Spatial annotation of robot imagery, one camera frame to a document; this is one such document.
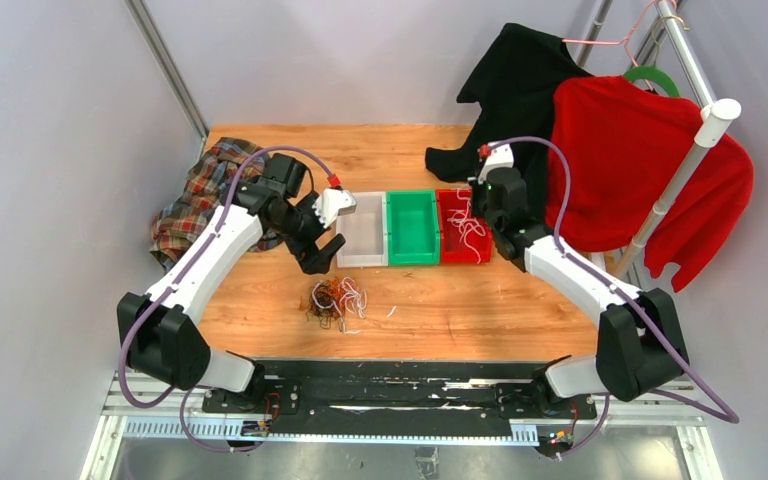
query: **pink hanger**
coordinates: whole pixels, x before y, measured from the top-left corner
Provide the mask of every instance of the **pink hanger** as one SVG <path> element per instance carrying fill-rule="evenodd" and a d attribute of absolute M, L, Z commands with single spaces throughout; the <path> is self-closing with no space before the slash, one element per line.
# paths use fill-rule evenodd
<path fill-rule="evenodd" d="M 646 5 L 646 8 L 643 9 L 643 11 L 640 13 L 640 16 L 637 17 L 637 21 L 634 22 L 634 25 L 632 25 L 631 30 L 628 31 L 628 34 L 616 42 L 600 42 L 600 41 L 591 41 L 591 40 L 574 40 L 565 38 L 564 43 L 585 43 L 589 45 L 622 45 L 625 49 L 625 54 L 628 55 L 628 58 L 631 59 L 631 63 L 636 67 L 637 60 L 634 59 L 634 55 L 631 54 L 631 50 L 628 48 L 628 42 L 631 40 L 631 35 L 634 33 L 635 30 L 637 30 L 638 25 L 640 25 L 640 22 L 643 21 L 643 17 L 646 15 L 646 12 L 649 10 L 649 7 L 655 4 L 659 0 L 652 0 Z M 673 4 L 673 8 L 678 8 L 676 5 L 676 0 L 670 0 L 670 3 Z"/>

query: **red sweater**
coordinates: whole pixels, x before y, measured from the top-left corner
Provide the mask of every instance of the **red sweater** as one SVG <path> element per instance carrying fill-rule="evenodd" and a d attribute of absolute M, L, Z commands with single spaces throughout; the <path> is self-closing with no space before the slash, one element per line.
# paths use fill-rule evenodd
<path fill-rule="evenodd" d="M 631 241 L 702 125 L 699 107 L 645 92 L 623 77 L 571 78 L 555 92 L 552 142 L 570 163 L 572 189 L 561 235 L 578 250 L 603 252 Z M 752 162 L 726 135 L 709 152 L 645 249 L 654 277 L 680 265 L 684 288 L 725 242 L 752 192 Z M 546 221 L 554 225 L 564 171 L 549 157 Z"/>

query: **plaid cloth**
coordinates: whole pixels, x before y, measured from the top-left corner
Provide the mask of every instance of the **plaid cloth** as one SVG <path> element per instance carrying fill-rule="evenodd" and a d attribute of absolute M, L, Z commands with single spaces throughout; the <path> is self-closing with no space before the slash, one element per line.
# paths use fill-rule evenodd
<path fill-rule="evenodd" d="M 152 244 L 149 251 L 166 271 L 184 256 L 187 249 L 207 227 L 210 217 L 237 172 L 237 167 L 260 147 L 239 138 L 220 138 L 190 169 L 184 193 L 164 208 L 151 222 Z M 254 159 L 246 166 L 241 180 L 263 172 L 269 156 Z M 249 251 L 262 252 L 281 244 L 272 230 L 267 230 Z"/>

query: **pile of rubber bands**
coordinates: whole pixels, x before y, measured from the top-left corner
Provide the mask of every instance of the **pile of rubber bands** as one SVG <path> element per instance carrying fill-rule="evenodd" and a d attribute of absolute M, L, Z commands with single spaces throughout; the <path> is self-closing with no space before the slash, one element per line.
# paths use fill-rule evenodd
<path fill-rule="evenodd" d="M 452 214 L 451 217 L 446 219 L 447 222 L 451 223 L 455 226 L 455 228 L 458 229 L 458 232 L 461 234 L 461 243 L 466 245 L 467 248 L 475 252 L 476 261 L 475 263 L 481 263 L 481 254 L 478 252 L 478 249 L 473 247 L 469 241 L 467 240 L 467 237 L 470 233 L 475 233 L 479 237 L 483 237 L 487 235 L 487 231 L 484 229 L 484 227 L 478 223 L 478 220 L 473 218 L 470 215 L 470 212 L 472 211 L 472 195 L 467 195 L 466 197 L 461 197 L 461 192 L 467 192 L 469 193 L 470 190 L 468 188 L 459 188 L 457 190 L 456 195 L 458 196 L 458 200 L 466 200 L 466 208 L 463 210 L 455 210 L 455 213 Z"/>
<path fill-rule="evenodd" d="M 361 290 L 351 277 L 342 280 L 333 278 L 317 282 L 310 292 L 307 304 L 302 301 L 299 309 L 305 311 L 308 320 L 319 321 L 324 329 L 331 328 L 333 321 L 342 333 L 357 333 L 346 330 L 346 314 L 366 318 L 366 290 Z"/>

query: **wall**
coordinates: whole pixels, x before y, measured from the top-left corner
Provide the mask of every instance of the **wall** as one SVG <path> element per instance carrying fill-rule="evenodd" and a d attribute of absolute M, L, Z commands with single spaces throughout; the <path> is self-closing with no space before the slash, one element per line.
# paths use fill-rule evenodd
<path fill-rule="evenodd" d="M 506 22 L 582 38 L 598 1 L 150 0 L 210 125 L 472 123 L 455 97 Z M 623 37 L 645 0 L 616 0 L 603 38 Z M 619 47 L 588 68 L 621 73 Z"/>
<path fill-rule="evenodd" d="M 768 4 L 691 0 L 682 16 L 715 94 L 743 106 L 730 133 L 755 165 L 737 228 L 678 297 L 682 328 L 691 361 L 742 418 L 709 422 L 725 478 L 768 478 Z M 672 48 L 661 58 L 690 94 Z"/>
<path fill-rule="evenodd" d="M 0 478 L 76 478 L 198 141 L 122 1 L 0 1 Z"/>

